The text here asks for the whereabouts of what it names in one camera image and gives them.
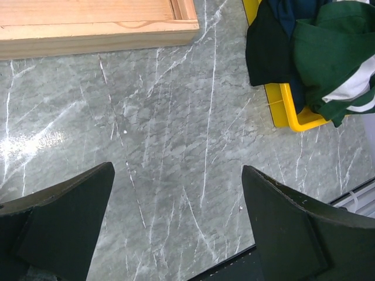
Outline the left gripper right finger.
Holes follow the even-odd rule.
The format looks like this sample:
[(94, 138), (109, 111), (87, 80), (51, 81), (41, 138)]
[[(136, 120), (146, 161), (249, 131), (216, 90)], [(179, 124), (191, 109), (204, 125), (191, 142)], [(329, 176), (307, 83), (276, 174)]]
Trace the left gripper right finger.
[(243, 167), (241, 180), (265, 280), (374, 280), (374, 219), (252, 166)]

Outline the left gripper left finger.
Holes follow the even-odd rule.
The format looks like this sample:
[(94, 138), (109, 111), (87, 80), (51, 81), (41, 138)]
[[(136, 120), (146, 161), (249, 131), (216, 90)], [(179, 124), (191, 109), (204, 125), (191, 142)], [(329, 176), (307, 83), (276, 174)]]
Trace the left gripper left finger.
[(70, 180), (1, 203), (1, 280), (30, 266), (86, 280), (115, 176), (104, 162)]

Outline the green and white t shirt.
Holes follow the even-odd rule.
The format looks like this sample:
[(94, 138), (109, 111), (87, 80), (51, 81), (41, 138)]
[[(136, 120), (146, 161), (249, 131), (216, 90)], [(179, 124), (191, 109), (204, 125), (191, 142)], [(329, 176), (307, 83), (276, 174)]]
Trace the green and white t shirt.
[(340, 126), (374, 112), (374, 2), (332, 1), (316, 18), (297, 20), (292, 58), (306, 107)]

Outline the yellow plastic tray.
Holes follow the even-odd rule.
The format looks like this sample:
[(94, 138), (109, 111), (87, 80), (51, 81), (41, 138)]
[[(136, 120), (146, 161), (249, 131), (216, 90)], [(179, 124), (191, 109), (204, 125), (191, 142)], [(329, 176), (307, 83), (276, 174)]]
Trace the yellow plastic tray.
[(275, 19), (268, 1), (243, 2), (249, 27), (246, 35), (246, 64), (252, 86), (263, 85), (276, 127), (303, 132), (326, 121), (306, 106), (297, 114), (289, 81), (292, 43)]

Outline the wooden clothes rack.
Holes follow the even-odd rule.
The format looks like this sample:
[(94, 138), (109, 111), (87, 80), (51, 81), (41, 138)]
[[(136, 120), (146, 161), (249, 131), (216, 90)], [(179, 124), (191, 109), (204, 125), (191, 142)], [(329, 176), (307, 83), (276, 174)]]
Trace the wooden clothes rack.
[(1, 1), (1, 60), (189, 43), (193, 1)]

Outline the navy blue garment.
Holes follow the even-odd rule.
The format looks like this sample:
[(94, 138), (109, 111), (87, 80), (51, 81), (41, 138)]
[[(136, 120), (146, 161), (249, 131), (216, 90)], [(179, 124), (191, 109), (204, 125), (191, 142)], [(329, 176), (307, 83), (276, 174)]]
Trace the navy blue garment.
[[(316, 18), (321, 6), (331, 3), (329, 0), (285, 0), (268, 1), (275, 19), (284, 29), (291, 42), (296, 21)], [(291, 53), (291, 78), (289, 81), (296, 113), (305, 107), (305, 86), (297, 72)]]

